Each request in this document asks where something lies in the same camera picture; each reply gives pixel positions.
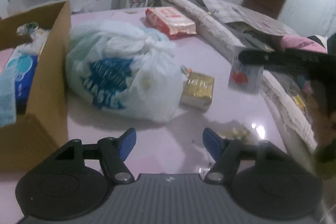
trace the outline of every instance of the glossy table surface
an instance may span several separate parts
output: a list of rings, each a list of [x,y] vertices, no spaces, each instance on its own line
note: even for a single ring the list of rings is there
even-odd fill
[[[146,25],[145,9],[111,10],[72,16],[72,25],[88,20],[110,19]],[[175,61],[193,71],[215,78],[213,102],[207,112],[180,106],[171,121],[155,124],[134,120],[95,109],[72,92],[68,93],[69,139],[84,144],[99,139],[119,137],[128,128],[137,131],[137,142],[125,161],[135,177],[139,173],[198,173],[209,167],[212,158],[202,143],[206,127],[225,132],[238,124],[263,130],[260,135],[285,151],[272,115],[261,95],[248,95],[227,88],[231,65],[202,37],[192,36],[175,41]],[[100,170],[99,162],[86,165]],[[0,224],[15,224],[22,218],[15,199],[15,185],[22,174],[0,174]]]

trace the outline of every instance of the pink cloth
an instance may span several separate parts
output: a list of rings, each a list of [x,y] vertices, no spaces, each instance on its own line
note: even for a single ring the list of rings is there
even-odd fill
[[[3,71],[3,69],[7,65],[7,62],[13,52],[14,52],[13,48],[8,48],[6,50],[0,51],[0,73]]]
[[[285,35],[280,40],[280,46],[283,50],[287,48],[296,48],[298,50],[327,53],[327,50],[320,44],[305,37],[292,37]]]

